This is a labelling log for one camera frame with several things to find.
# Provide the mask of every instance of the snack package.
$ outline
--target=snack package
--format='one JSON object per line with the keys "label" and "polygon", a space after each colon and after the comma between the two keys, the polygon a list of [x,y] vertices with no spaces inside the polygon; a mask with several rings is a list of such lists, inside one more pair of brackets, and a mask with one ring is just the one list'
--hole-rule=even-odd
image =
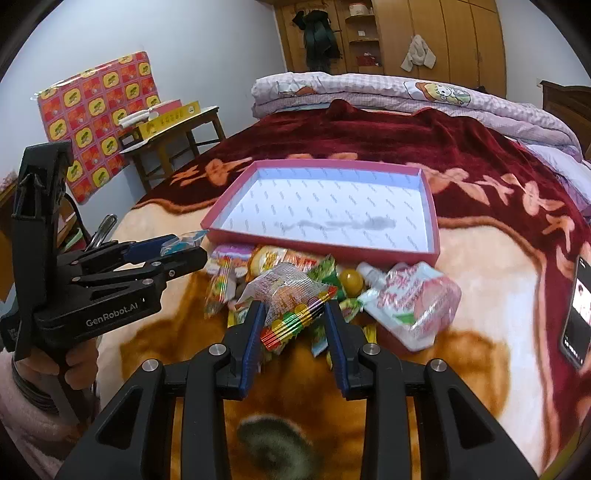
{"label": "snack package", "polygon": [[232,300],[236,294],[236,277],[232,259],[224,257],[220,260],[220,263],[220,270],[217,275],[212,277],[207,289],[205,299],[206,318],[221,312],[224,304]]}
{"label": "snack package", "polygon": [[200,247],[206,235],[207,230],[199,230],[198,232],[184,233],[177,238],[168,240],[160,247],[160,256],[163,257],[189,248]]}
{"label": "snack package", "polygon": [[244,278],[248,273],[248,262],[252,258],[255,247],[244,244],[223,244],[218,245],[207,259],[205,271],[209,275],[217,275],[220,270],[222,258],[232,259],[234,273],[237,279]]}
{"label": "snack package", "polygon": [[246,281],[257,278],[264,271],[276,267],[282,262],[290,263],[302,272],[310,271],[319,261],[318,255],[305,254],[295,250],[269,245],[258,245],[248,263]]}
{"label": "snack package", "polygon": [[460,287],[424,262],[387,274],[368,264],[357,270],[371,287],[358,298],[363,309],[411,352],[432,346],[456,315]]}
{"label": "snack package", "polygon": [[308,277],[312,280],[319,281],[327,285],[337,287],[336,299],[343,301],[347,298],[347,294],[340,284],[339,277],[336,274],[336,262],[332,255],[324,257],[315,267],[308,272]]}
{"label": "snack package", "polygon": [[[361,311],[362,306],[363,304],[357,299],[345,299],[339,303],[340,311],[343,313],[343,318],[347,323],[355,318]],[[329,343],[326,340],[324,325],[319,325],[317,322],[313,329],[312,355],[317,357],[329,347]]]}
{"label": "snack package", "polygon": [[240,310],[236,310],[236,303],[238,303],[236,300],[230,300],[228,302],[228,328],[244,323],[246,315],[248,315],[250,304]]}
{"label": "snack package", "polygon": [[336,291],[332,285],[311,280],[293,265],[280,263],[250,282],[235,308],[240,310],[253,300],[267,305],[261,340],[267,350],[276,352],[312,324]]}

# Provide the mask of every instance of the wooden stool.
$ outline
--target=wooden stool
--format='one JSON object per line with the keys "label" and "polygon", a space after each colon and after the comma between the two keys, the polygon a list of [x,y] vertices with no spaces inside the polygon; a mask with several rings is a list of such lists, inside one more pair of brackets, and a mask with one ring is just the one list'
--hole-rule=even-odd
{"label": "wooden stool", "polygon": [[[201,110],[200,114],[192,116],[191,118],[187,118],[186,120],[177,123],[166,130],[162,130],[144,142],[134,145],[133,147],[126,148],[121,152],[126,156],[131,156],[131,160],[134,162],[135,168],[138,170],[139,179],[142,181],[142,185],[144,186],[146,193],[152,190],[150,180],[166,179],[174,173],[173,165],[171,163],[172,160],[188,151],[192,151],[197,157],[199,155],[199,147],[203,145],[210,145],[212,143],[219,143],[222,140],[225,140],[226,135],[224,134],[222,124],[217,117],[218,110],[219,107],[217,106],[204,108]],[[193,129],[210,122],[213,124],[213,127],[216,131],[217,139],[197,143],[195,141],[195,137],[193,136]],[[183,134],[187,137],[189,146],[169,157],[166,153],[166,145]],[[160,165],[155,169],[146,172],[141,160],[141,154],[151,150],[156,150],[156,152],[158,152]]]}

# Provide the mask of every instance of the metal screw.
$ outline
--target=metal screw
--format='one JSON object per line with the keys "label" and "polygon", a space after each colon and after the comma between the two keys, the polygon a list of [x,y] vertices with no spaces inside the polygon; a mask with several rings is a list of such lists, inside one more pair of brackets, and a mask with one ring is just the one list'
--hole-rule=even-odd
{"label": "metal screw", "polygon": [[150,360],[146,360],[142,364],[142,370],[144,372],[153,372],[157,368],[158,368],[158,360],[156,360],[155,358],[151,358]]}
{"label": "metal screw", "polygon": [[429,362],[429,365],[431,365],[431,368],[434,369],[436,372],[444,372],[445,370],[447,370],[447,363],[445,363],[440,358],[434,358]]}
{"label": "metal screw", "polygon": [[377,355],[381,348],[377,343],[366,343],[363,346],[363,351],[368,355]]}
{"label": "metal screw", "polygon": [[226,345],[223,343],[214,343],[211,347],[209,347],[209,353],[215,356],[223,355],[226,353]]}

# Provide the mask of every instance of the yellow box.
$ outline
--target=yellow box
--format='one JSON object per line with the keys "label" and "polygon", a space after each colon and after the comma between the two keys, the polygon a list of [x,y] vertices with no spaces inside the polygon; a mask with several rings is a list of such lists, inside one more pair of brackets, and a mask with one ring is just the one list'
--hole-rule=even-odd
{"label": "yellow box", "polygon": [[191,118],[192,116],[199,115],[201,113],[201,107],[199,102],[191,102],[187,105],[175,108],[169,112],[163,113],[156,117],[154,120],[150,120],[138,126],[139,133],[143,140],[147,140],[153,137],[162,130],[166,130],[173,125],[179,124],[180,122]]}

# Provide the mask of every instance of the wooden wardrobe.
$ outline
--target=wooden wardrobe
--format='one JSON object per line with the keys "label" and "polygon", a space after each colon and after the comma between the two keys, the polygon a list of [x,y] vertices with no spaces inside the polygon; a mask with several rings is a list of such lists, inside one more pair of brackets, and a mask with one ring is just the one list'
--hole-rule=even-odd
{"label": "wooden wardrobe", "polygon": [[[379,73],[449,82],[506,97],[505,46],[495,0],[365,0],[374,9],[366,18],[352,18],[353,0],[264,0],[275,5],[288,69],[306,72],[301,30],[291,21],[299,10],[328,12],[343,58],[331,73]],[[357,35],[358,30],[365,33]],[[421,35],[437,61],[433,69],[401,68],[410,41]],[[359,67],[360,52],[375,55],[380,67]]]}

